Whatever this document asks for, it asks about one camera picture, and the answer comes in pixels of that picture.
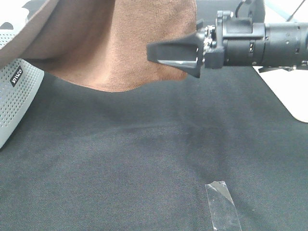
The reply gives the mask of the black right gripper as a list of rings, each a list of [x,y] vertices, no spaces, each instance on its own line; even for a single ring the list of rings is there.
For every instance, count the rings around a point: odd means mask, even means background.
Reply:
[[[199,78],[201,65],[219,69],[223,66],[260,64],[265,49],[265,24],[250,18],[233,16],[231,11],[217,11],[216,24],[174,40],[146,45],[147,60],[175,67]]]

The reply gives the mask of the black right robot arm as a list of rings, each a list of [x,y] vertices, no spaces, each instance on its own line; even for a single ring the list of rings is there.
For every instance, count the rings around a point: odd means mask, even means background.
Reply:
[[[257,0],[242,0],[234,12],[217,11],[214,25],[199,20],[196,31],[187,36],[147,44],[148,61],[175,67],[196,78],[202,67],[307,70],[307,23],[265,23],[253,11],[257,4]]]

